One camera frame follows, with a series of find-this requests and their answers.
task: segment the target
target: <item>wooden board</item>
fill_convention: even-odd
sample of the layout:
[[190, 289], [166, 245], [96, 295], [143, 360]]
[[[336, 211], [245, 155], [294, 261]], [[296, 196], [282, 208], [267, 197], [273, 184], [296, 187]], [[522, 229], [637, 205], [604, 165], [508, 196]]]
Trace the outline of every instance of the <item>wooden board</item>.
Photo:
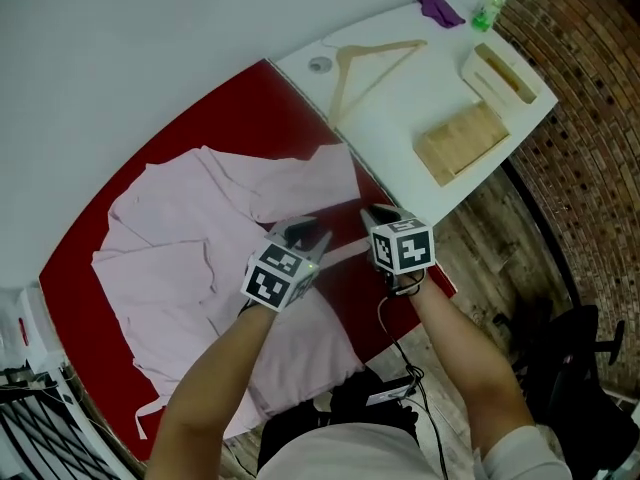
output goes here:
[[425, 133], [414, 150], [442, 187], [508, 136], [500, 118], [482, 101]]

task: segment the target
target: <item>white table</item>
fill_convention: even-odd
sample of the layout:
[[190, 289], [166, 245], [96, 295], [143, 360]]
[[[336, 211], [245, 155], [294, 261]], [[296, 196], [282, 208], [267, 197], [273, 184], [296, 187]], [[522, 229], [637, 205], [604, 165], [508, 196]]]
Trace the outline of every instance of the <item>white table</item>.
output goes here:
[[[468, 12], [458, 12], [469, 22]], [[275, 64], [326, 117], [338, 79], [335, 47], [375, 46], [413, 39], [425, 39], [428, 45], [370, 92], [339, 123], [338, 131], [400, 206], [435, 225], [518, 147], [557, 102], [551, 90], [540, 81], [539, 96], [529, 108], [504, 120], [510, 137], [449, 184], [438, 185], [414, 153], [413, 143], [425, 131], [480, 100], [459, 76], [472, 48], [490, 40], [507, 48], [509, 55], [517, 56], [511, 45], [493, 31], [486, 34], [474, 31], [468, 23], [448, 30], [441, 28], [422, 16], [416, 3], [346, 27]], [[349, 71], [343, 105], [405, 52], [355, 60]], [[315, 73], [308, 66], [312, 58], [321, 56], [334, 61], [331, 71], [325, 74]]]

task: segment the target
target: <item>person's shoulder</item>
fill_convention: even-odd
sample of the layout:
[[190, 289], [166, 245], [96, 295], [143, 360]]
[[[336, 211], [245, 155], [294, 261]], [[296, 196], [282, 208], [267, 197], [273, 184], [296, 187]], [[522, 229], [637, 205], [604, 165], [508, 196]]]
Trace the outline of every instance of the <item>person's shoulder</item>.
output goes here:
[[474, 453], [474, 472], [478, 480], [570, 480], [567, 465], [558, 459], [533, 426], [520, 427], [487, 453], [484, 460]]

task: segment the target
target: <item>shirt sleeve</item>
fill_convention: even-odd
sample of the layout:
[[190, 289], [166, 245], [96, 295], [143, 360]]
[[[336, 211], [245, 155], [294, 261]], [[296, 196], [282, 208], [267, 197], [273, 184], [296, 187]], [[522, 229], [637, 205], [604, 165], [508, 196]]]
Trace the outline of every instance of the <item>shirt sleeve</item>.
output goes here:
[[307, 215], [360, 197], [344, 144], [320, 146], [307, 161], [250, 158], [208, 148], [199, 158], [234, 207], [255, 222]]
[[477, 480], [571, 480], [567, 465], [549, 449], [536, 427], [520, 427], [489, 451], [484, 460], [474, 452]]

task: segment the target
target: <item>red table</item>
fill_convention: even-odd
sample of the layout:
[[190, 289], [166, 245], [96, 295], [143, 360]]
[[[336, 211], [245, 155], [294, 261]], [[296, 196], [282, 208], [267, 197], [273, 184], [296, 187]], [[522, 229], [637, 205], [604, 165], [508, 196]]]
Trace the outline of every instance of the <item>red table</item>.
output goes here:
[[[148, 163], [171, 160], [203, 145], [263, 158], [308, 159], [338, 139], [305, 100], [262, 61], [214, 90], [151, 139], [94, 197], [64, 236], [40, 275], [51, 318], [87, 392], [118, 437], [140, 460], [149, 458], [160, 413], [143, 418], [150, 439], [141, 441], [134, 413], [154, 400], [151, 383], [133, 367], [133, 356], [91, 268], [91, 257], [107, 233], [107, 211]], [[362, 200], [318, 212], [333, 230], [331, 248], [362, 238], [359, 210], [388, 202], [376, 182], [357, 166]], [[390, 345], [376, 306], [385, 289], [366, 255], [323, 272], [317, 287], [338, 314], [362, 361]], [[389, 329], [400, 337], [418, 324], [406, 300], [389, 308]]]

